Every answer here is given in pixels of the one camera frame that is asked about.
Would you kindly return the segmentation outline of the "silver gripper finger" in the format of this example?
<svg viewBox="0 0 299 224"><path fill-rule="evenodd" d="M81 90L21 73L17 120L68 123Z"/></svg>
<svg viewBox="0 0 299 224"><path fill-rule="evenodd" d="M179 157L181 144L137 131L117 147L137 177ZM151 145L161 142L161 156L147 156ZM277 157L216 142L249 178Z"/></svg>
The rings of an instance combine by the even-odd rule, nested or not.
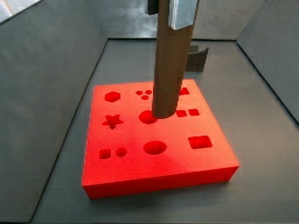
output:
<svg viewBox="0 0 299 224"><path fill-rule="evenodd" d="M199 0L169 0L168 26L180 30L193 25Z"/></svg>
<svg viewBox="0 0 299 224"><path fill-rule="evenodd" d="M159 0L145 0L145 13L155 15L159 12Z"/></svg>

